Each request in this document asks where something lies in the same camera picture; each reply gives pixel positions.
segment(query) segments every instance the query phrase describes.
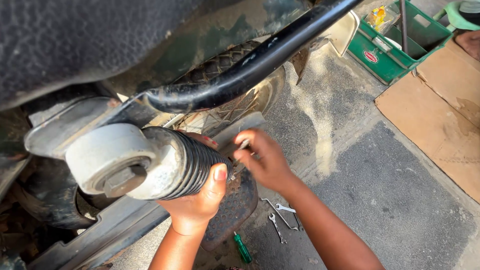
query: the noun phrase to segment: perforated metal plate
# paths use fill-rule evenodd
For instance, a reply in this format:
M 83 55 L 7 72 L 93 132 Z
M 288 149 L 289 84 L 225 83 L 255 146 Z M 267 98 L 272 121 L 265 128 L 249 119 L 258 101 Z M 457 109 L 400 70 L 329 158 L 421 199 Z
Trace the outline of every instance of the perforated metal plate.
M 227 184 L 227 191 L 217 214 L 208 223 L 201 246 L 206 251 L 215 249 L 233 235 L 233 231 L 247 220 L 258 203 L 257 182 L 247 169 Z

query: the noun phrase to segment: green stool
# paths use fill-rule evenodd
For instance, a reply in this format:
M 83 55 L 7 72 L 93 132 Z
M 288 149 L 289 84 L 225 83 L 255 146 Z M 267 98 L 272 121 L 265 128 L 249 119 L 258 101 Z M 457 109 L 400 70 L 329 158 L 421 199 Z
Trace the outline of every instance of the green stool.
M 440 20 L 445 14 L 448 16 L 448 21 L 450 24 L 447 26 L 447 29 L 451 32 L 455 31 L 455 29 L 465 29 L 465 30 L 480 30 L 480 26 L 473 24 L 467 20 L 465 20 L 462 15 L 460 15 L 460 3 L 461 2 L 450 2 L 448 3 L 440 12 L 438 12 L 433 19 L 438 21 Z

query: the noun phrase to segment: green screwdriver handle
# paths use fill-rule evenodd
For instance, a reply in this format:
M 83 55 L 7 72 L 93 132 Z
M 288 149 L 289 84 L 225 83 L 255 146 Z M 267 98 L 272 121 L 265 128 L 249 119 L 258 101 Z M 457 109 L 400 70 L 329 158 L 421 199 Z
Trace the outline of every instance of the green screwdriver handle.
M 235 235 L 233 239 L 235 240 L 235 242 L 237 242 L 237 245 L 239 246 L 241 259 L 245 263 L 250 263 L 252 261 L 252 257 L 250 256 L 250 253 L 248 252 L 247 247 L 241 241 L 240 235 L 237 234 L 236 232 L 233 232 L 233 234 Z

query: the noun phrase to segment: spanner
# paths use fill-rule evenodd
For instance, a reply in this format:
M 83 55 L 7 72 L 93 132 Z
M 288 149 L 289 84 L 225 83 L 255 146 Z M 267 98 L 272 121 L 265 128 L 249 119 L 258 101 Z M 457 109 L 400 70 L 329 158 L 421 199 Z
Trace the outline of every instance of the spanner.
M 275 222 L 275 214 L 272 213 L 272 216 L 268 215 L 268 218 L 273 222 L 273 225 L 275 225 L 276 232 L 278 233 L 278 236 L 280 236 L 280 243 L 286 244 L 287 241 L 283 239 L 282 233 L 280 232 L 280 229 L 278 228 L 276 222 Z
M 288 208 L 288 207 L 285 207 L 279 203 L 276 203 L 276 209 L 277 210 L 287 210 L 287 211 L 290 211 L 290 212 L 293 212 L 293 213 L 296 213 L 295 209 L 292 209 L 292 208 Z
M 273 210 L 275 210 L 275 212 L 277 213 L 277 215 L 280 216 L 280 218 L 283 220 L 283 222 L 287 225 L 287 227 L 291 230 L 295 230 L 295 231 L 298 231 L 299 229 L 297 227 L 291 227 L 287 221 L 282 217 L 282 215 L 280 215 L 280 213 L 278 212 L 278 210 L 275 208 L 275 206 L 273 206 L 273 204 L 268 200 L 268 199 L 264 199 L 264 198 L 260 198 L 262 201 L 267 201 L 268 204 L 273 208 Z
M 299 224 L 299 230 L 302 231 L 302 232 L 305 231 L 305 228 L 303 228 L 303 225 L 301 224 L 299 218 L 297 217 L 297 214 L 293 213 L 293 215 L 295 216 L 295 219 L 297 220 L 297 223 Z

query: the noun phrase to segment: rear mudguard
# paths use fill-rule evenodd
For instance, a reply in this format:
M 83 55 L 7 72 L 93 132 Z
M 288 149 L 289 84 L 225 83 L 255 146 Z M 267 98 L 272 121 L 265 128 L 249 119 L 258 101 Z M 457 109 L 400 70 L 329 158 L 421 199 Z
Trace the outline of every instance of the rear mudguard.
M 310 7 L 302 0 L 239 1 L 184 23 L 140 64 L 102 84 L 128 97 L 168 85 L 235 45 L 278 32 Z

